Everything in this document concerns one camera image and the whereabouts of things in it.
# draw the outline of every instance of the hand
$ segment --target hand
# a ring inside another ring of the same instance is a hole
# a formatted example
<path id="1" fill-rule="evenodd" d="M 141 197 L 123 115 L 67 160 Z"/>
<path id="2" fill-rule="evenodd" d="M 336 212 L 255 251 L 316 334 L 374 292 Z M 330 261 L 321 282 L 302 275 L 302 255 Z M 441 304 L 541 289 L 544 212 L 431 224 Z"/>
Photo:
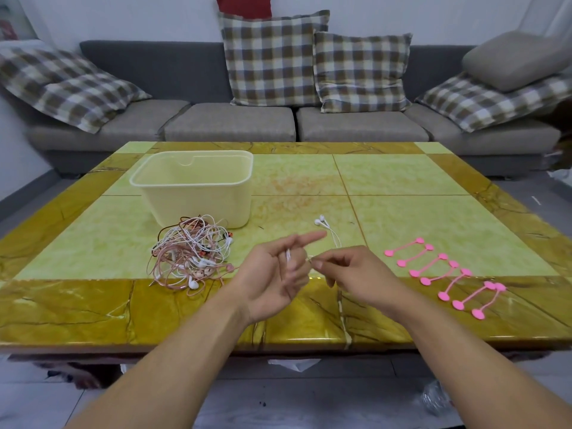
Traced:
<path id="1" fill-rule="evenodd" d="M 312 259 L 312 267 L 325 275 L 328 286 L 337 283 L 359 302 L 393 319 L 413 292 L 366 246 L 327 251 Z"/>
<path id="2" fill-rule="evenodd" d="M 256 245 L 240 265 L 239 271 L 227 286 L 243 304 L 249 324 L 268 319 L 281 312 L 304 285 L 312 267 L 304 247 L 324 238 L 326 231 Z M 290 250 L 290 261 L 286 251 Z"/>

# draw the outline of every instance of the throw pillow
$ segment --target throw pillow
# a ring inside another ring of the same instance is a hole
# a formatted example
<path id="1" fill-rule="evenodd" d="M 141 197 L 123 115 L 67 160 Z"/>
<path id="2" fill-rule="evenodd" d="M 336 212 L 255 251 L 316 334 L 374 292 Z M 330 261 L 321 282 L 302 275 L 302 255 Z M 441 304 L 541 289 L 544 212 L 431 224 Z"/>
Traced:
<path id="1" fill-rule="evenodd" d="M 314 35 L 314 77 L 322 113 L 403 111 L 411 105 L 402 77 L 411 34 L 351 38 Z"/>
<path id="2" fill-rule="evenodd" d="M 232 104 L 315 106 L 314 30 L 327 31 L 329 10 L 312 15 L 247 20 L 218 14 Z"/>
<path id="3" fill-rule="evenodd" d="M 572 78 L 554 75 L 518 90 L 501 93 L 467 72 L 449 78 L 416 101 L 471 133 L 509 122 L 572 96 Z"/>
<path id="4" fill-rule="evenodd" d="M 509 31 L 470 50 L 463 69 L 505 92 L 556 74 L 570 64 L 570 52 L 558 39 Z"/>
<path id="5" fill-rule="evenodd" d="M 272 16 L 270 0 L 216 0 L 218 10 L 246 19 L 263 19 Z"/>
<path id="6" fill-rule="evenodd" d="M 0 49 L 0 83 L 48 116 L 95 134 L 130 102 L 151 96 L 68 51 Z"/>

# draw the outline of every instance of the checkered cushion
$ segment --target checkered cushion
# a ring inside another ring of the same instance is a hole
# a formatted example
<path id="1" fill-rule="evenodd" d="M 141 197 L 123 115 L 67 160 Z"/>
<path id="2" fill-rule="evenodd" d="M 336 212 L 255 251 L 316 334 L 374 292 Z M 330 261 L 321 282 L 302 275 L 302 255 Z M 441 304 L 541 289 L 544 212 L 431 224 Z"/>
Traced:
<path id="1" fill-rule="evenodd" d="M 471 77 L 449 78 L 417 98 L 467 133 L 498 125 L 555 105 L 572 96 L 572 78 L 554 75 L 507 93 Z"/>
<path id="2" fill-rule="evenodd" d="M 68 51 L 0 49 L 0 83 L 59 121 L 95 134 L 134 100 L 151 96 Z"/>
<path id="3" fill-rule="evenodd" d="M 401 77 L 407 68 L 411 34 L 351 38 L 314 35 L 314 77 L 322 113 L 403 111 Z"/>
<path id="4" fill-rule="evenodd" d="M 232 104 L 315 106 L 312 41 L 327 31 L 329 10 L 284 18 L 244 19 L 218 14 Z"/>

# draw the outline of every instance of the person's right hand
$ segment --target person's right hand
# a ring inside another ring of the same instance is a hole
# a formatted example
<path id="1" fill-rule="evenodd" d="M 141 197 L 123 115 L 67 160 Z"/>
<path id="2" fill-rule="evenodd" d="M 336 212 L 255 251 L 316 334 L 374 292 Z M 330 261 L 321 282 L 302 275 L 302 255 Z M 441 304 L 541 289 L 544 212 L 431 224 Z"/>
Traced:
<path id="1" fill-rule="evenodd" d="M 337 283 L 357 301 L 394 319 L 414 292 L 366 246 L 327 251 L 312 259 L 312 267 L 325 275 L 328 286 Z"/>

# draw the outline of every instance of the sofa base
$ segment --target sofa base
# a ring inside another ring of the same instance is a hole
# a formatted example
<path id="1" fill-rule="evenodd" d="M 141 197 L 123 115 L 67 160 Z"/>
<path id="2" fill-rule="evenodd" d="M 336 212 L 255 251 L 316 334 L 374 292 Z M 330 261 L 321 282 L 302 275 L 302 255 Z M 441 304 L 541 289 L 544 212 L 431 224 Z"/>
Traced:
<path id="1" fill-rule="evenodd" d="M 109 157 L 111 152 L 48 150 L 44 156 L 61 175 L 84 174 Z M 541 170 L 542 155 L 461 156 L 485 176 L 521 177 Z"/>

